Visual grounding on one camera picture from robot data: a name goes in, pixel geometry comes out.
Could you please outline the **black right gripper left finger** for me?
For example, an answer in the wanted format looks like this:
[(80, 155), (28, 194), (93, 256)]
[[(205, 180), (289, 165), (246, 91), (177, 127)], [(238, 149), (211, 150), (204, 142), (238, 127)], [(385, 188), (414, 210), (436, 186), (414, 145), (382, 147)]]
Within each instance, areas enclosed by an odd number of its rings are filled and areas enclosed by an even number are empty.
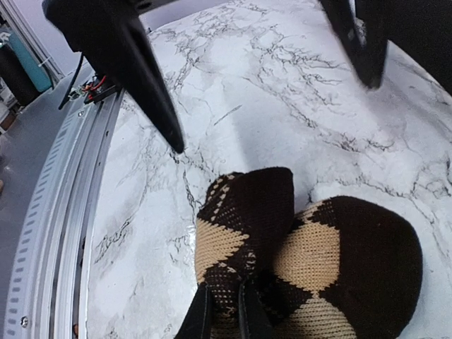
[(175, 339), (210, 339), (214, 303), (209, 286), (202, 282)]

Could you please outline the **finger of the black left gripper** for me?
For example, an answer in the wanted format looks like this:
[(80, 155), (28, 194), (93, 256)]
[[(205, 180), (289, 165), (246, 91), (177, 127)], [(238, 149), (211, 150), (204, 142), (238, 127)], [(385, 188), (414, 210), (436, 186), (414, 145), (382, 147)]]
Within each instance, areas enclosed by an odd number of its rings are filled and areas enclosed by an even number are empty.
[(369, 89), (380, 88), (388, 46), (387, 2), (356, 1), (355, 13), (346, 0), (320, 4), (358, 79)]
[(43, 1), (42, 10), (69, 47), (125, 89), (174, 152), (182, 153), (177, 113), (139, 19), (163, 5), (164, 1), (52, 0)]

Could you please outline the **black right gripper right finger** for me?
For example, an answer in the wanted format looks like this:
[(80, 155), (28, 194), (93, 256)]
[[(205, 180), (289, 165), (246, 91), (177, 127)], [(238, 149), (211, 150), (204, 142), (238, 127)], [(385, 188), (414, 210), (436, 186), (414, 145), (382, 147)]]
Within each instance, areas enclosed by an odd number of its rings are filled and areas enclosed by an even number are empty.
[(273, 327), (263, 308), (253, 278), (245, 280), (240, 285), (238, 306), (241, 338), (271, 339), (273, 337)]

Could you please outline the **brown argyle sock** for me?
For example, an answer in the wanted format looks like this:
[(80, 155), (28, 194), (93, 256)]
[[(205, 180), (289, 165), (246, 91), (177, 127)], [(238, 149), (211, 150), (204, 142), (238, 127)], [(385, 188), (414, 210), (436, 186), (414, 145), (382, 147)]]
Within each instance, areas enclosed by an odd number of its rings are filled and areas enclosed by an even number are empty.
[(397, 338), (422, 285), (414, 227), (382, 206), (335, 196), (294, 210), (286, 167), (219, 176), (196, 216), (195, 272), (213, 299), (212, 338), (239, 338), (251, 280), (272, 338)]

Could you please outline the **black display case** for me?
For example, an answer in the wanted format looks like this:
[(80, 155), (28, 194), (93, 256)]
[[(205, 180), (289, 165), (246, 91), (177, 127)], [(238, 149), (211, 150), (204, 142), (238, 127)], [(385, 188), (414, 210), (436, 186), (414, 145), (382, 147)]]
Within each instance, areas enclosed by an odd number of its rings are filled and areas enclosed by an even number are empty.
[(355, 13), (366, 27), (373, 84), (381, 85), (391, 41), (451, 92), (450, 1), (356, 1)]

